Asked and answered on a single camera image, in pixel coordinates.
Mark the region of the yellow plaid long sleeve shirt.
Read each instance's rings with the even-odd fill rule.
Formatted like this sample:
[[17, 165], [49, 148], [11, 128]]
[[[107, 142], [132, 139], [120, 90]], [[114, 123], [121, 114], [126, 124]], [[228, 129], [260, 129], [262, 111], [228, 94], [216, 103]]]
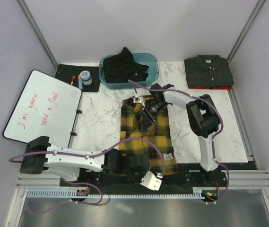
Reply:
[[147, 142], [141, 140], [130, 140], [119, 145], [119, 150], [126, 154], [136, 156], [147, 156], [150, 163], [150, 171], [161, 173], [165, 167], [165, 175], [179, 173], [174, 157], [172, 146], [168, 109], [163, 109], [156, 118], [156, 122], [147, 131], [141, 131], [141, 104], [135, 104], [133, 97], [124, 99], [121, 106], [120, 140], [127, 138], [143, 138], [153, 143], [161, 152], [162, 162], [157, 151]]

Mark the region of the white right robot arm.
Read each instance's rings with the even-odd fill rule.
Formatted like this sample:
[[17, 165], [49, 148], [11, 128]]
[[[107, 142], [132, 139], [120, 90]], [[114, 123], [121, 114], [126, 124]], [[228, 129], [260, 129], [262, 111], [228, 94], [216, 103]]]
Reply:
[[204, 186], [211, 186], [217, 180], [214, 170], [218, 168], [213, 148], [213, 137], [221, 132], [219, 126], [223, 126], [222, 118], [212, 98], [207, 94], [192, 96], [176, 89], [171, 84], [163, 87], [154, 84], [151, 88], [144, 87], [144, 89], [150, 92], [154, 101], [141, 109], [141, 129], [145, 131], [150, 128], [155, 123], [159, 113], [168, 105], [176, 105], [185, 110], [190, 128], [199, 140], [200, 166], [205, 170], [199, 175], [200, 182]]

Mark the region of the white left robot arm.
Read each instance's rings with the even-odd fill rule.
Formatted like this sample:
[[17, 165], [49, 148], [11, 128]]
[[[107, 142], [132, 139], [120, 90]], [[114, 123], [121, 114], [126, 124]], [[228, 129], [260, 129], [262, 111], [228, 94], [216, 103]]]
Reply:
[[106, 173], [117, 176], [143, 177], [150, 169], [146, 156], [135, 156], [112, 149], [103, 154], [101, 151], [83, 151], [61, 147], [49, 142], [49, 137], [40, 136], [26, 146], [20, 173], [28, 175], [52, 174], [76, 186], [82, 186], [87, 175], [82, 170]]

